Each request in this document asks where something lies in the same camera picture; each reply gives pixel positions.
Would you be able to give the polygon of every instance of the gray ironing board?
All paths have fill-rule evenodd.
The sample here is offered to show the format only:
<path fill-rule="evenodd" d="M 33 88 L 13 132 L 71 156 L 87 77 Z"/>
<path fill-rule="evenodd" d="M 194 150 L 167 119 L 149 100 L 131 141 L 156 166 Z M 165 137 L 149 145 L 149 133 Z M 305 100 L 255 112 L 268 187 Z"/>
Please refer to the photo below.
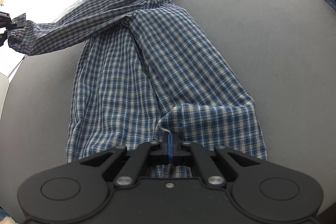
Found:
<path fill-rule="evenodd" d="M 320 212 L 336 202 L 336 12 L 323 0 L 173 1 L 254 98 L 269 160 L 321 183 Z M 65 161 L 82 47 L 27 57 L 10 84 L 0 124 L 0 205 L 19 221 L 21 182 Z"/>

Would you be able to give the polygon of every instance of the blue checkered shirt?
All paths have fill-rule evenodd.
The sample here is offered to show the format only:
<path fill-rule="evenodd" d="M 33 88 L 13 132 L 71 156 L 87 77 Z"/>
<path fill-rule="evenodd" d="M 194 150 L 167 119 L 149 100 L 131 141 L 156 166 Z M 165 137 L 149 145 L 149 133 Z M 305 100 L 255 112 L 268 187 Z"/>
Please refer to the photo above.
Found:
<path fill-rule="evenodd" d="M 73 84 L 66 162 L 116 145 L 129 150 L 163 132 L 213 150 L 266 159 L 253 99 L 188 12 L 172 0 L 86 0 L 56 23 L 8 33 L 39 55 L 84 42 Z M 191 176 L 157 166 L 154 177 Z"/>

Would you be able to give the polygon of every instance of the small screw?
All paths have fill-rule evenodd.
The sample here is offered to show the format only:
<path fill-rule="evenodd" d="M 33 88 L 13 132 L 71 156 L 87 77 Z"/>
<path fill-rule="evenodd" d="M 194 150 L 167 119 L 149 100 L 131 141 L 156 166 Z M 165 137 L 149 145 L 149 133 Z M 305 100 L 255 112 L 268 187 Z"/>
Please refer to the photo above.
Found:
<path fill-rule="evenodd" d="M 130 177 L 118 177 L 115 182 L 119 185 L 130 185 L 132 183 L 132 179 Z"/>
<path fill-rule="evenodd" d="M 165 184 L 165 186 L 166 186 L 167 188 L 173 188 L 173 187 L 175 186 L 175 184 L 172 183 L 172 182 L 167 182 L 167 183 Z"/>
<path fill-rule="evenodd" d="M 224 178 L 221 176 L 211 176 L 208 178 L 208 182 L 213 185 L 220 185 L 224 182 Z"/>

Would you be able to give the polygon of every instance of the silver bolt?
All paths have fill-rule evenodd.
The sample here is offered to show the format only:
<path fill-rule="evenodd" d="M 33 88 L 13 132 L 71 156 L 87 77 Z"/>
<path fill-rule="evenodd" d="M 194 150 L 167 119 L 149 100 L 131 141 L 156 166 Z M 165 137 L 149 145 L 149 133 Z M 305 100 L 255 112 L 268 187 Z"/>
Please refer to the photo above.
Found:
<path fill-rule="evenodd" d="M 220 185 L 224 182 L 224 178 L 221 176 L 211 176 L 208 178 L 208 182 L 213 185 Z"/>
<path fill-rule="evenodd" d="M 130 185 L 132 183 L 132 179 L 130 177 L 118 177 L 115 182 L 119 185 Z"/>
<path fill-rule="evenodd" d="M 175 186 L 175 184 L 172 183 L 172 182 L 167 182 L 167 183 L 165 184 L 165 186 L 166 186 L 167 188 L 173 188 L 173 187 Z"/>

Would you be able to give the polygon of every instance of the plaid shirt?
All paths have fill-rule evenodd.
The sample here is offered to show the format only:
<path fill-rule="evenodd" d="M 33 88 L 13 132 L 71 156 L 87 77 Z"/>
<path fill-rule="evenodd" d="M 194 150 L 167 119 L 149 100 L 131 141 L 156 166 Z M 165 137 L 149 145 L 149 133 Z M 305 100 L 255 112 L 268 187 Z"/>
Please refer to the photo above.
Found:
<path fill-rule="evenodd" d="M 8 32 L 11 48 L 38 55 L 84 42 L 66 162 L 116 145 L 129 150 L 163 132 L 213 150 L 266 159 L 253 99 L 187 11 L 172 0 L 86 0 L 56 23 Z M 157 166 L 152 176 L 190 176 Z"/>

